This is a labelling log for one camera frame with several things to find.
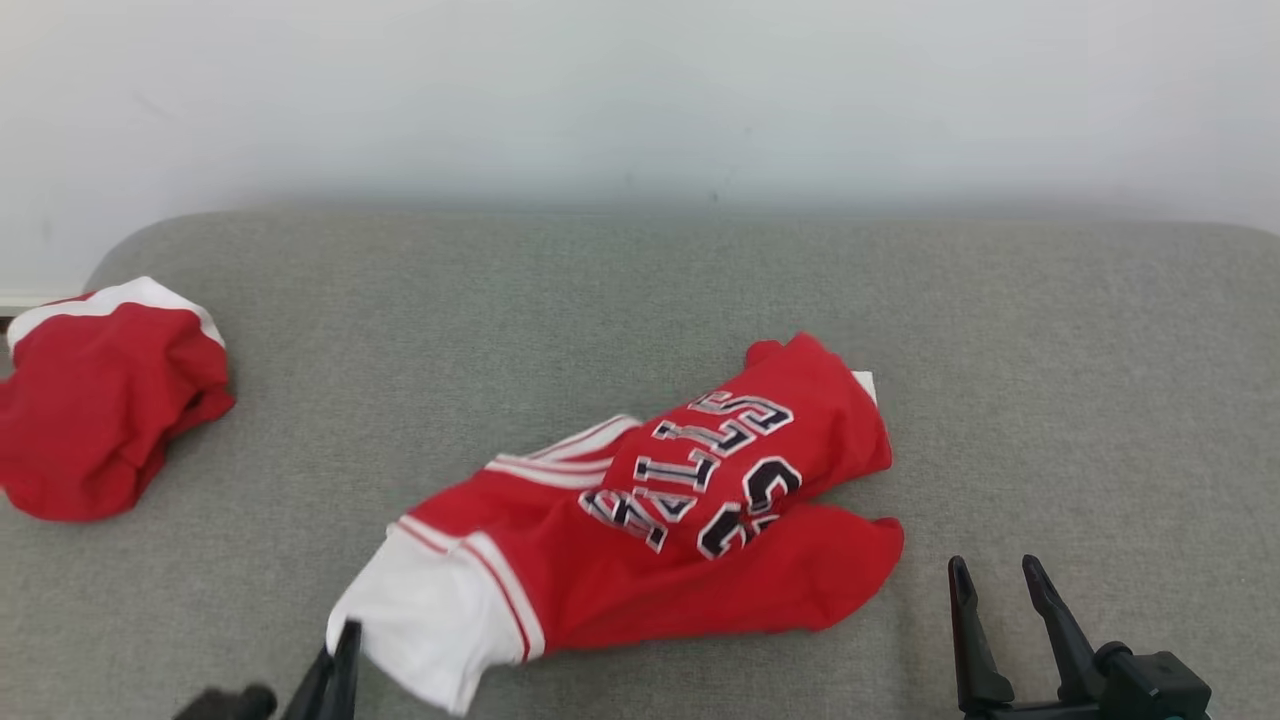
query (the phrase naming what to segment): white wall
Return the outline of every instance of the white wall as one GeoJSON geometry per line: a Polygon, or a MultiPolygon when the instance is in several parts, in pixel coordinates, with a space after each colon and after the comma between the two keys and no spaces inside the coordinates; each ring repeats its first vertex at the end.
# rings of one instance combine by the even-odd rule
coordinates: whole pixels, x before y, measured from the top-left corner
{"type": "Polygon", "coordinates": [[[291,191],[1280,231],[1280,3],[0,0],[0,296],[291,191]]]}

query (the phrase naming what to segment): black number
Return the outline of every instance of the black number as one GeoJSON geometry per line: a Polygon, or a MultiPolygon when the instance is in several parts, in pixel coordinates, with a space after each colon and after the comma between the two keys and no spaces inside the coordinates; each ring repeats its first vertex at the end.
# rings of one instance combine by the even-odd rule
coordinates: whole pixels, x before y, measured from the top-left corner
{"type": "Polygon", "coordinates": [[[731,547],[733,538],[741,538],[742,544],[751,542],[764,532],[777,515],[773,510],[776,497],[791,495],[800,489],[800,473],[782,457],[765,457],[742,478],[742,489],[750,505],[742,512],[739,502],[726,502],[710,523],[698,533],[698,550],[714,560],[731,547]]]}
{"type": "Polygon", "coordinates": [[[800,473],[782,457],[760,460],[742,480],[742,491],[751,502],[751,515],[763,515],[773,507],[773,493],[791,495],[800,489],[800,473]]]}

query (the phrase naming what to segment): clothing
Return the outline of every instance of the clothing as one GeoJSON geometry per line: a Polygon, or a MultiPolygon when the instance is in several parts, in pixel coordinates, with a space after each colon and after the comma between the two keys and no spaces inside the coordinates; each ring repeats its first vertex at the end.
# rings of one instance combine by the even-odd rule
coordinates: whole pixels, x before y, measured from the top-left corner
{"type": "Polygon", "coordinates": [[[411,510],[328,639],[362,621],[376,665],[461,715],[494,664],[823,629],[883,584],[902,530],[806,501],[891,461],[874,401],[837,356],[805,334],[758,343],[742,374],[687,405],[498,456],[411,510]]]}
{"type": "Polygon", "coordinates": [[[168,442],[234,405],[212,318],[151,278],[28,310],[8,342],[0,484],[36,518],[129,510],[168,442]]]}

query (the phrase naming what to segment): couch cushion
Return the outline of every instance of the couch cushion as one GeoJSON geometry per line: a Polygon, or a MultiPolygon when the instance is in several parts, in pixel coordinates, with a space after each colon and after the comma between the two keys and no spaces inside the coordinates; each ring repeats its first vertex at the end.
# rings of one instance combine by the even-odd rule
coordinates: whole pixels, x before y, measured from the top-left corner
{"type": "MultiPolygon", "coordinates": [[[[956,717],[946,561],[1001,670],[1057,685],[1019,560],[1093,643],[1171,650],[1222,717],[1280,676],[1280,241],[1192,224],[212,214],[147,228],[207,307],[238,405],[132,512],[0,512],[0,697],[18,719],[164,717],[206,684],[287,697],[401,511],[498,452],[659,413],[806,329],[876,373],[895,466],[829,502],[902,564],[810,635],[566,653],[472,717],[956,717]]],[[[434,717],[370,665],[358,717],[434,717]]]]}

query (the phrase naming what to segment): red stripe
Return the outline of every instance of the red stripe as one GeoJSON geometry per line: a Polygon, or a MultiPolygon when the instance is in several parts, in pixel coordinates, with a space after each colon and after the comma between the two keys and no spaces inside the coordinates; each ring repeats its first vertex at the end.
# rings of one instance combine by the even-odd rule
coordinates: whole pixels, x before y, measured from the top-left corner
{"type": "Polygon", "coordinates": [[[617,423],[621,423],[623,420],[626,420],[626,418],[614,418],[614,419],[609,420],[608,423],[604,423],[599,428],[595,428],[594,430],[591,430],[590,433],[588,433],[588,434],[585,434],[585,436],[582,436],[580,438],[576,438],[576,439],[575,438],[562,439],[558,443],[548,447],[547,450],[539,450],[538,452],[530,455],[530,457],[532,457],[534,460],[536,460],[539,457],[543,457],[544,455],[550,455],[552,452],[556,452],[557,450],[559,450],[562,447],[567,447],[567,446],[571,446],[571,445],[577,445],[580,442],[586,442],[586,441],[591,439],[593,437],[595,437],[595,436],[603,433],[604,430],[609,429],[609,427],[612,427],[612,425],[614,425],[617,423]]]}
{"type": "Polygon", "coordinates": [[[511,616],[516,619],[516,626],[520,628],[520,642],[525,643],[525,655],[520,659],[520,661],[529,662],[529,633],[525,632],[525,624],[520,621],[520,614],[516,612],[516,605],[511,602],[511,594],[507,593],[507,587],[502,584],[502,578],[498,577],[498,573],[494,571],[493,565],[489,565],[489,561],[485,560],[484,555],[480,555],[479,551],[466,542],[463,542],[461,547],[462,550],[470,552],[472,557],[479,560],[480,564],[484,565],[484,569],[489,571],[489,575],[493,577],[493,582],[498,583],[498,589],[502,591],[502,598],[507,601],[507,610],[511,611],[511,616]]]}
{"type": "Polygon", "coordinates": [[[412,525],[410,525],[407,523],[401,523],[399,520],[397,520],[396,521],[396,527],[399,528],[399,529],[402,529],[402,530],[404,530],[406,533],[413,536],[413,538],[417,539],[417,542],[420,542],[420,543],[425,544],[426,547],[429,547],[429,548],[439,552],[440,555],[448,555],[449,553],[449,548],[440,547],[434,541],[431,541],[430,538],[428,538],[422,533],[417,532],[412,525]]]}

